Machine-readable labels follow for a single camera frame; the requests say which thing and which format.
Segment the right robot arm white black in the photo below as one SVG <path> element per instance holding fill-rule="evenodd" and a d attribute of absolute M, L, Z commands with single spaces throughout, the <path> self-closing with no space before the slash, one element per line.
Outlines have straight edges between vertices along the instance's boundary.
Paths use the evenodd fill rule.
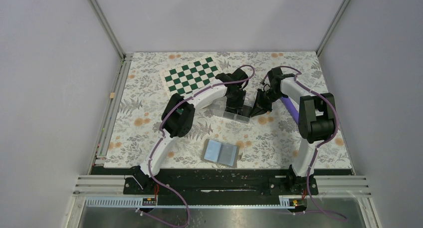
<path fill-rule="evenodd" d="M 272 104 L 280 98 L 291 98 L 299 106 L 294 117 L 302 137 L 298 155 L 293 159 L 284 181 L 290 193 L 311 194 L 310 185 L 314 173 L 314 163 L 319 148 L 331 141 L 338 132 L 338 116 L 334 96 L 331 93 L 319 94 L 307 88 L 297 77 L 301 74 L 284 74 L 282 66 L 272 68 L 266 75 L 270 88 L 259 89 L 249 117 L 272 111 Z"/>

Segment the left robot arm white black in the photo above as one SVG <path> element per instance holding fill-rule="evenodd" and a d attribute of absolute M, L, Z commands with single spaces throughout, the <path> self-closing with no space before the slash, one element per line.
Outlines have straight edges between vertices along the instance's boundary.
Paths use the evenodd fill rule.
<path fill-rule="evenodd" d="M 233 73 L 220 73 L 203 88 L 187 96 L 171 96 L 161 117 L 159 131 L 161 137 L 151 148 L 146 159 L 140 164 L 139 171 L 133 173 L 136 188 L 140 192 L 150 193 L 155 186 L 154 176 L 158 174 L 168 150 L 192 128 L 195 112 L 211 105 L 215 100 L 225 97 L 224 112 L 233 116 L 245 116 L 243 112 L 248 81 L 255 75 L 255 68 L 242 65 Z"/>

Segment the beige leather card holder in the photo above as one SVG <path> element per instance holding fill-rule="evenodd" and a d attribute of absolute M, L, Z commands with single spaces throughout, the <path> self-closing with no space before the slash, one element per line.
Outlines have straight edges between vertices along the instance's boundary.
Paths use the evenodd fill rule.
<path fill-rule="evenodd" d="M 229 168 L 236 168 L 240 147 L 237 145 L 206 139 L 201 160 Z"/>

